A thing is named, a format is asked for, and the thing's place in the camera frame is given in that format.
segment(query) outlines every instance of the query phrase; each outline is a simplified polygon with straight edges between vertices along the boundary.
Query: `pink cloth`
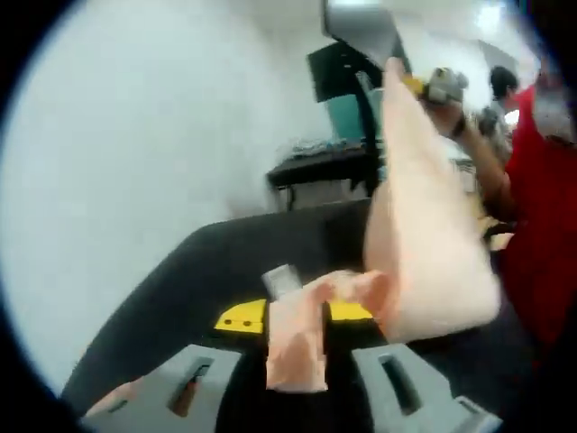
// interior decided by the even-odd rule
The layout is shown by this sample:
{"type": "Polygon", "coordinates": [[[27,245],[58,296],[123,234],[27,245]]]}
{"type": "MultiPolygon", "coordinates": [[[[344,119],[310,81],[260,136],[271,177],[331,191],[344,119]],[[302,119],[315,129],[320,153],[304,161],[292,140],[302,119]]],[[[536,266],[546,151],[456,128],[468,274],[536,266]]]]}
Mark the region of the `pink cloth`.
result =
{"type": "Polygon", "coordinates": [[[377,320],[386,315],[387,277],[329,273],[270,304],[267,388],[280,392],[326,390],[323,348],[323,302],[340,299],[358,302],[377,320]]]}

